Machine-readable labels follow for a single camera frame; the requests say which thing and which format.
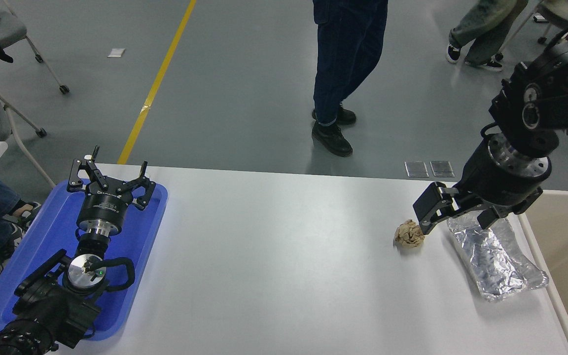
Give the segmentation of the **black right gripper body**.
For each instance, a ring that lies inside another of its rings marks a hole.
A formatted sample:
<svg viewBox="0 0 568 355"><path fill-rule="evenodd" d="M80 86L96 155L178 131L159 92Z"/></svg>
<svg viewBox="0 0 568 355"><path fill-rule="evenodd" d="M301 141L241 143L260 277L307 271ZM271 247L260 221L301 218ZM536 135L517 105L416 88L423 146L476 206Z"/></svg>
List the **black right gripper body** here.
<svg viewBox="0 0 568 355"><path fill-rule="evenodd" d="M455 184L455 201L462 209L496 205L525 211L541 196L540 185L550 175L550 158L525 156L507 140L482 140Z"/></svg>

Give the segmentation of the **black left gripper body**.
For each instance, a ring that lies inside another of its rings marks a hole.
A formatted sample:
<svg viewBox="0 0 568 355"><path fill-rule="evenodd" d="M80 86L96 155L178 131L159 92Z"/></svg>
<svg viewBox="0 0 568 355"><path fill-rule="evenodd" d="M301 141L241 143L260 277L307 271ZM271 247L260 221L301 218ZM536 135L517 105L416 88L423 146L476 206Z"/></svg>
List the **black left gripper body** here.
<svg viewBox="0 0 568 355"><path fill-rule="evenodd" d="M87 186L76 224L78 227L88 227L93 220L103 220L113 227L122 227L132 200L131 191L109 193Z"/></svg>

